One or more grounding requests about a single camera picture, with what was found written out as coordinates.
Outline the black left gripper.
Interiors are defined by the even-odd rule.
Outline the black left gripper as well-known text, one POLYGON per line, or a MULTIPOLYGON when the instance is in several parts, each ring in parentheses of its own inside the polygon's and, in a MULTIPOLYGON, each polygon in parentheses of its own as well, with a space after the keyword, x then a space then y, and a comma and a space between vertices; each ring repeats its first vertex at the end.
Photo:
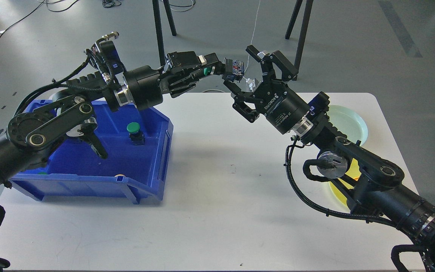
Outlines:
POLYGON ((195 88, 200 78, 191 75, 201 70, 201 76, 222 75, 226 64, 218 59, 216 53, 196 55, 194 51, 171 52, 165 56, 166 63, 159 70, 142 66, 123 73, 132 103, 139 111, 146 110, 164 101, 163 94, 176 98, 195 88))

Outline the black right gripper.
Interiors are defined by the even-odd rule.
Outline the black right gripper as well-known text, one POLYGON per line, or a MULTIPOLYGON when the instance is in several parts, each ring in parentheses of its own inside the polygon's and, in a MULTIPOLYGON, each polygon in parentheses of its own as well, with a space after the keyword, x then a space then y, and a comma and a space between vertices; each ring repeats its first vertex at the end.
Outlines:
POLYGON ((298 69, 280 51, 264 53, 249 45, 246 52, 261 65, 263 81, 254 92, 243 92, 235 83, 224 81, 234 95, 233 108, 250 123, 256 121, 259 113, 263 114, 281 134, 295 131, 304 136, 310 132, 309 105, 285 84, 297 76, 298 69), (280 79, 276 77, 275 67, 281 71, 280 79), (246 103, 255 104, 256 109, 246 103))

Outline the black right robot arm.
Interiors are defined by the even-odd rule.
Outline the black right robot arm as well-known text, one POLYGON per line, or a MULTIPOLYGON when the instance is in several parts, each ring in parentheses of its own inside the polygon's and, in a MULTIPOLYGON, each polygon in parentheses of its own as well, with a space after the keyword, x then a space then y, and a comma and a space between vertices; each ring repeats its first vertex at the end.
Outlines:
POLYGON ((249 45, 246 51, 259 64, 262 81, 250 92, 234 83, 244 75, 242 62, 226 60, 222 73, 225 86, 234 94, 233 108, 249 122, 264 115, 281 134, 295 132, 285 151, 285 172, 297 196, 309 207, 350 220, 363 220, 394 227, 404 233, 411 245, 394 246, 391 260, 399 272, 407 268, 400 261, 402 252, 418 252, 425 270, 435 272, 435 205, 402 184, 403 170, 388 160, 352 142, 329 121, 329 97, 319 92, 305 102, 288 87, 297 76, 295 66, 280 52, 259 53, 249 45), (316 159, 304 162, 302 170, 312 181, 331 181, 347 200, 349 213, 314 203, 297 186, 292 175, 292 154, 302 146, 319 148, 316 159))

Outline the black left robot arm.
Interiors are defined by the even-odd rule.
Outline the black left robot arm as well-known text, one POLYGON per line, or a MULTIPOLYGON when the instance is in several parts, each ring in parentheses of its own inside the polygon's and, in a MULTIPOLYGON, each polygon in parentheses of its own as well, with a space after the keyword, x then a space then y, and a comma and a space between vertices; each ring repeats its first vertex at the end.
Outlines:
MULTIPOLYGON (((86 49, 86 60, 67 77, 38 88, 21 102, 0 135, 0 185, 11 188, 10 178, 26 169, 43 166, 63 143, 68 132, 88 143, 102 159, 108 154, 95 134, 94 100, 104 98, 110 110, 127 104, 146 110, 191 90, 210 75, 232 70, 232 61, 215 53, 171 52, 158 69, 142 66, 128 71, 120 61, 111 32, 86 49)), ((5 209, 0 205, 0 226, 5 209)), ((10 262, 0 258, 0 272, 10 262)))

